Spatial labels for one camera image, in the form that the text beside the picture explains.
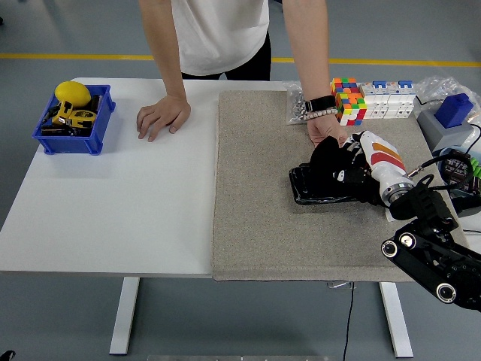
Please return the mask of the person's left hand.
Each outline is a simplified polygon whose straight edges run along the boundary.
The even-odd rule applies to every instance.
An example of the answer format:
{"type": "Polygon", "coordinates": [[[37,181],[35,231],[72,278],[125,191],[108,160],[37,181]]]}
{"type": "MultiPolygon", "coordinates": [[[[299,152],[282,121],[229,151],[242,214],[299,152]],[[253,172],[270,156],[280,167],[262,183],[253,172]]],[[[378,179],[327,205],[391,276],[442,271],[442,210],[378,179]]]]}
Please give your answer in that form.
{"type": "Polygon", "coordinates": [[[339,147],[342,147],[344,142],[349,137],[345,128],[339,124],[336,116],[333,114],[315,117],[312,120],[308,120],[307,130],[314,147],[317,147],[328,137],[336,139],[339,147]]]}

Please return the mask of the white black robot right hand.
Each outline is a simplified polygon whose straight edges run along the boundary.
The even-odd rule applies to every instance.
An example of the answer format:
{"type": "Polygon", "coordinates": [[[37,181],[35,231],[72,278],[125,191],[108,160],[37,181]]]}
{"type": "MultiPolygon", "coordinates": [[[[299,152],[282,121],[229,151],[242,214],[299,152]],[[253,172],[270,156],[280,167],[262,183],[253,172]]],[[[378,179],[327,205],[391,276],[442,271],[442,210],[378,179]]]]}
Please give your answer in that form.
{"type": "Polygon", "coordinates": [[[413,188],[397,149],[370,131],[352,134],[341,148],[344,165],[333,178],[353,190],[373,185],[385,205],[390,205],[413,188]]]}

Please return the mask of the person's right hand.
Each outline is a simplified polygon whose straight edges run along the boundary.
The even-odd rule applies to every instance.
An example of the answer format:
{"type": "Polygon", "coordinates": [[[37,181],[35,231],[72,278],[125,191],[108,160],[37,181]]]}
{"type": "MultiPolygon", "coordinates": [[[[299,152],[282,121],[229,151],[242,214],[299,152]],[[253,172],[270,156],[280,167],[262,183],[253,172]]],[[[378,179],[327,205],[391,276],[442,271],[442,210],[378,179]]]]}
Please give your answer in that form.
{"type": "Polygon", "coordinates": [[[154,141],[165,127],[174,134],[189,119],[191,106],[185,96],[167,94],[154,105],[142,107],[137,115],[138,138],[154,141]]]}

